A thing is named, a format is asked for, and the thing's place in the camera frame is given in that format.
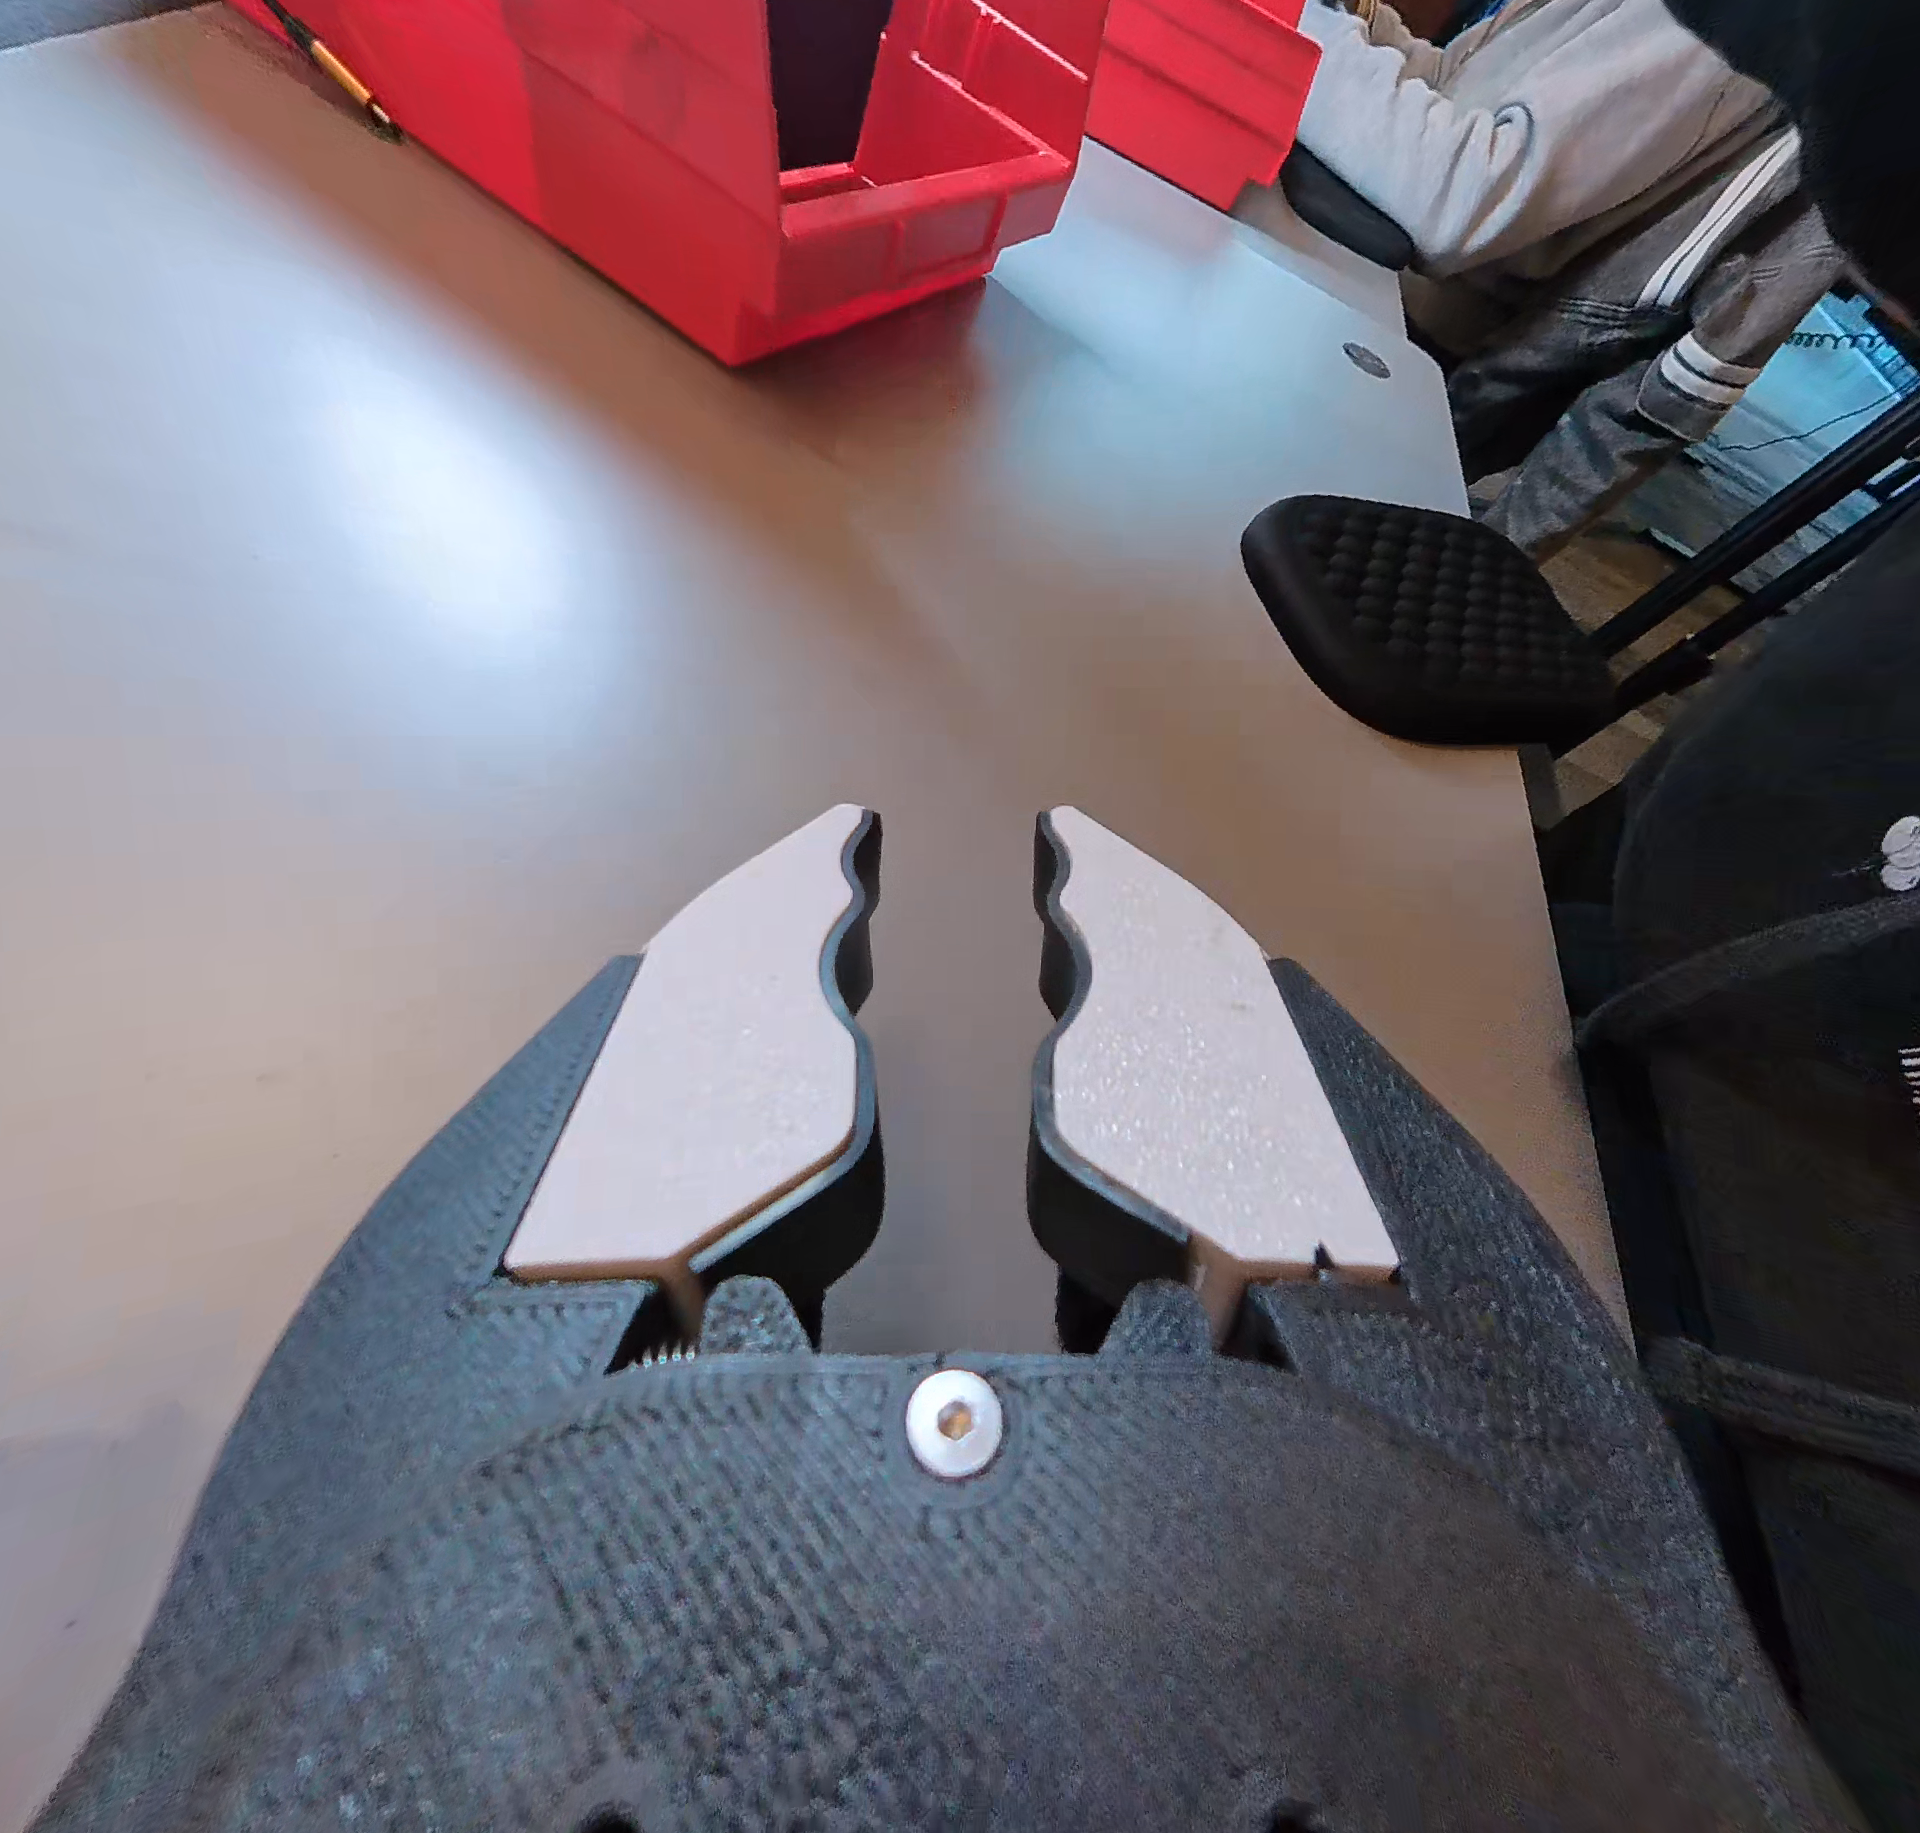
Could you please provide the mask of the person's right forearm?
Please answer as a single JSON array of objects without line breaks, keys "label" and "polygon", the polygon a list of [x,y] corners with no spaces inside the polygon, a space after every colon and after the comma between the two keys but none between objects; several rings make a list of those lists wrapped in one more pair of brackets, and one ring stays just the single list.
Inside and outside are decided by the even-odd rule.
[{"label": "person's right forearm", "polygon": [[1917,0],[1665,0],[1802,134],[1802,173],[1860,280],[1917,313]]}]

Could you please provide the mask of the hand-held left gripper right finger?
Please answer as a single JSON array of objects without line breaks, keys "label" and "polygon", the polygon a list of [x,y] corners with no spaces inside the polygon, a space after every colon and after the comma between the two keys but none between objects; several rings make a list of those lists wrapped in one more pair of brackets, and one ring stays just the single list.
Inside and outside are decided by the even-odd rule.
[{"label": "hand-held left gripper right finger", "polygon": [[1211,1344],[1266,1286],[1383,1290],[1402,1254],[1252,932],[1074,806],[1038,815],[1027,1225],[1064,1342],[1141,1286]]}]

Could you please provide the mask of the red plastic crate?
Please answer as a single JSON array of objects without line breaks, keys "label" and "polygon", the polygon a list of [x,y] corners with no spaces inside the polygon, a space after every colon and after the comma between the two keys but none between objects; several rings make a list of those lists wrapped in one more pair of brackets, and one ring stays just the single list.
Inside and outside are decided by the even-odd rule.
[{"label": "red plastic crate", "polygon": [[1270,189],[1319,46],[1305,0],[1110,0],[1086,134],[1217,213]]}]

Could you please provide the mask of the black round textured pad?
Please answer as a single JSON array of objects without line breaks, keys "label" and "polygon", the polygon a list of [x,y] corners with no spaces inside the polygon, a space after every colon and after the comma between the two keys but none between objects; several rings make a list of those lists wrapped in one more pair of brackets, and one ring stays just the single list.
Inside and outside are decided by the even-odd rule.
[{"label": "black round textured pad", "polygon": [[1390,739],[1563,753],[1620,713],[1605,658],[1541,572],[1471,518],[1289,496],[1245,525],[1240,558],[1311,684]]}]

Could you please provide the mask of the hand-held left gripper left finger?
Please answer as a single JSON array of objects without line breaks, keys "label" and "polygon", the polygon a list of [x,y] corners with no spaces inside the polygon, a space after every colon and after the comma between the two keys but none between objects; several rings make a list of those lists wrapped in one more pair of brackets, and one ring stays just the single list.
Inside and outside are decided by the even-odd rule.
[{"label": "hand-held left gripper left finger", "polygon": [[648,1284],[695,1334],[734,1278],[803,1308],[878,1236],[871,1045],[879,816],[830,806],[649,937],[499,1270]]}]

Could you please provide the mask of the person's black printed hoodie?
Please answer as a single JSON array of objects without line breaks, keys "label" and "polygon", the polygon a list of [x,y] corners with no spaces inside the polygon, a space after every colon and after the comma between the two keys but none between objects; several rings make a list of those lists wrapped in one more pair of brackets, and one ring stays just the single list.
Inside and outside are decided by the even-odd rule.
[{"label": "person's black printed hoodie", "polygon": [[1915,513],[1584,812],[1553,925],[1633,1338],[1762,1648],[1915,1829]]}]

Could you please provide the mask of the red open-front bin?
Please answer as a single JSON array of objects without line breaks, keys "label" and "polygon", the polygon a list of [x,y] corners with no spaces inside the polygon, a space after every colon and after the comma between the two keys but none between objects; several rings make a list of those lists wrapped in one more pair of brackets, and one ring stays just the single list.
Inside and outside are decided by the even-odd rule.
[{"label": "red open-front bin", "polygon": [[781,175],[764,0],[228,0],[727,367],[1052,231],[1110,0],[895,0],[851,165]]}]

